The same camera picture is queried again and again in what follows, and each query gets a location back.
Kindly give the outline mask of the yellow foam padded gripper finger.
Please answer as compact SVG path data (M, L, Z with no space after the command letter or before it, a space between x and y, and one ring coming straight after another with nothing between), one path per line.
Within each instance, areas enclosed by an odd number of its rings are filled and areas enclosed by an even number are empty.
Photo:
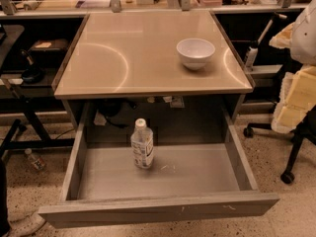
M296 73L286 72L271 122L272 130L290 133L316 106L316 67L304 64Z

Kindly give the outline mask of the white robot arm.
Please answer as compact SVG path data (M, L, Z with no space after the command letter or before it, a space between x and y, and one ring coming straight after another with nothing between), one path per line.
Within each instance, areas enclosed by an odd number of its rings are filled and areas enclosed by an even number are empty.
M289 133L316 106L316 9L310 4L269 45L289 48L290 57L303 64L295 73L286 72L280 86L279 101L273 114L272 130Z

